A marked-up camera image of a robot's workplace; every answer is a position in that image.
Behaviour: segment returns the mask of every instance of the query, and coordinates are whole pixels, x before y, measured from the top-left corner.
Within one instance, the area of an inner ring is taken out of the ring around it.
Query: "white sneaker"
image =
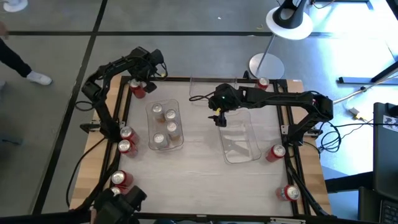
[[[29,75],[26,76],[26,79],[41,85],[49,85],[52,82],[52,79],[50,77],[33,71],[31,71]]]

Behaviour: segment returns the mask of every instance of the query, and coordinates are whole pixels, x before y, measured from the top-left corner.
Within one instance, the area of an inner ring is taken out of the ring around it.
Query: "can lid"
[[[131,134],[132,134],[132,128],[130,128],[129,126],[125,126],[122,129],[120,129],[120,136],[122,138],[129,137]]]
[[[154,142],[156,143],[162,143],[164,141],[164,135],[160,133],[156,133],[154,135]]]
[[[176,115],[177,114],[176,114],[175,110],[173,110],[173,109],[170,109],[166,112],[167,119],[174,119]]]
[[[122,140],[119,142],[118,148],[120,152],[127,152],[131,148],[130,142],[128,140]]]
[[[176,122],[167,123],[167,130],[170,131],[170,132],[177,130]]]
[[[124,178],[125,178],[124,172],[121,170],[118,170],[112,174],[111,180],[112,180],[112,183],[114,183],[114,184],[121,184],[121,183],[123,183]]]
[[[133,87],[133,88],[137,88],[137,87],[139,87],[139,81],[137,81],[137,80],[135,80],[135,79],[132,79],[131,81],[130,81],[130,86],[131,87]]]
[[[296,186],[288,186],[286,193],[291,200],[297,200],[300,197],[300,191]]]
[[[268,78],[260,78],[258,82],[259,82],[260,85],[263,85],[263,86],[269,85]]]
[[[162,111],[162,105],[160,104],[160,103],[156,103],[156,104],[154,104],[153,106],[152,106],[152,111],[153,112],[156,112],[156,113],[158,113],[158,112],[161,112]]]
[[[111,190],[113,191],[113,193],[115,195],[118,195],[121,193],[120,188],[119,187],[111,187]]]
[[[272,150],[274,151],[274,154],[277,157],[283,157],[286,153],[285,147],[281,146],[281,145],[275,145],[272,147]]]

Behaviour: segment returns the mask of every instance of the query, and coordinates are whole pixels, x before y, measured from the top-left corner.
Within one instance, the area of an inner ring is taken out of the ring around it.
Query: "leg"
[[[264,58],[266,57],[266,55],[267,55],[267,53],[268,53],[268,51],[269,51],[269,49],[271,47],[272,41],[274,41],[274,38],[275,38],[275,34],[273,34],[271,36],[271,40],[268,42],[268,46],[266,48],[266,51],[264,51],[264,54],[261,57],[261,60],[260,60],[260,63],[259,63],[259,67],[257,68],[256,74],[254,75],[256,77],[259,76],[259,70],[261,69],[262,62],[264,61]]]
[[[373,78],[359,78],[359,77],[339,77],[338,83],[341,84],[373,84],[384,78],[388,78],[398,71],[398,62],[388,66],[388,68],[381,71]],[[385,81],[382,85],[398,85],[398,78]]]
[[[12,51],[2,39],[0,39],[0,61],[25,78],[32,71],[29,65],[26,64],[18,54]]]
[[[325,180],[328,193],[358,190],[359,187],[373,189],[373,172]]]

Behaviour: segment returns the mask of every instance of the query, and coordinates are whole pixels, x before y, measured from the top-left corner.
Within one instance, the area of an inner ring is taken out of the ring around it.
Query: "clear plastic container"
[[[148,103],[146,112],[149,148],[160,151],[178,149],[184,142],[178,101],[162,100]]]
[[[205,96],[216,90],[216,87],[222,83],[230,84],[233,88],[236,88],[238,80],[236,78],[197,78],[191,76],[189,95],[193,96]],[[208,100],[206,98],[192,102],[195,106],[208,106]]]
[[[261,158],[256,135],[251,125],[250,112],[238,110],[225,113],[227,127],[219,128],[227,164],[254,161]]]

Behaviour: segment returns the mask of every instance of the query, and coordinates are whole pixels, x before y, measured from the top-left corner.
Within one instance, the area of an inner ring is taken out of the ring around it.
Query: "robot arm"
[[[112,118],[105,103],[112,78],[127,70],[132,79],[145,82],[144,90],[150,93],[156,89],[156,85],[149,81],[149,77],[156,74],[156,65],[158,64],[164,64],[163,55],[159,50],[150,53],[142,47],[137,47],[129,55],[100,66],[84,83],[81,91],[91,101],[93,108],[98,113],[101,120],[99,131],[110,141],[118,142],[121,140],[119,124]],[[97,80],[103,81],[102,87],[96,83]],[[88,132],[88,129],[84,128],[87,127],[87,124],[82,124],[80,127]]]
[[[303,93],[274,93],[259,88],[240,86],[233,88],[229,84],[220,84],[209,98],[208,106],[213,111],[219,111],[218,116],[209,118],[217,126],[225,127],[225,112],[238,108],[262,108],[267,105],[299,106],[304,108],[308,115],[298,124],[293,124],[286,130],[288,142],[302,142],[304,133],[309,131],[318,122],[327,122],[333,119],[333,101],[314,91]]]

